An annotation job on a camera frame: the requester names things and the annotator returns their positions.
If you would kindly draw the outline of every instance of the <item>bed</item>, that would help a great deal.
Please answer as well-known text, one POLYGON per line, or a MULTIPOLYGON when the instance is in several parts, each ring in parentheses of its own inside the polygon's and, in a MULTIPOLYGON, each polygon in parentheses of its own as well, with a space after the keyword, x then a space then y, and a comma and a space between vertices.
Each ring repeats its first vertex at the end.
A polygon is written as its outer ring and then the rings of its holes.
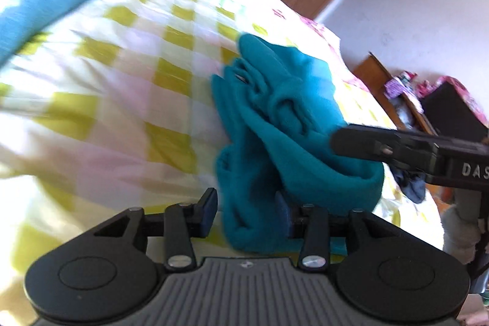
MULTIPOLYGON (((340 39, 280 0, 88 2, 0 71, 0 324, 35 319, 22 283, 40 255, 125 208, 156 213, 219 188, 214 160, 228 139, 209 78, 242 32, 324 60, 347 122, 395 128, 343 63, 340 39)), ((384 168, 374 213, 442 248, 432 197, 412 203, 384 168)), ((196 254, 244 255, 220 225, 218 213, 196 254)))

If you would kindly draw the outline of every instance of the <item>metal screw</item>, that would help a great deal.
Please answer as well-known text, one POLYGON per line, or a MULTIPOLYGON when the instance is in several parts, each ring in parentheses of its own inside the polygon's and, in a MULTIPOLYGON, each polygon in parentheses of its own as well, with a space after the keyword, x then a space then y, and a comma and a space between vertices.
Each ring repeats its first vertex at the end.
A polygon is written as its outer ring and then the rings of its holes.
POLYGON ((172 255, 168 259, 168 265, 173 268, 185 268, 192 264, 192 259, 187 255, 172 255))
POLYGON ((326 264, 326 259, 320 255, 307 255, 302 259, 302 265, 308 268, 321 268, 326 264))
POLYGON ((384 155, 387 155, 387 156, 391 156, 394 151, 392 150, 391 147, 389 147, 388 145, 384 144, 381 146, 381 152, 384 154, 384 155))
POLYGON ((249 260, 246 260, 246 261, 243 261, 240 266, 243 267, 243 268, 251 268, 253 265, 255 265, 255 263, 249 261, 249 260))

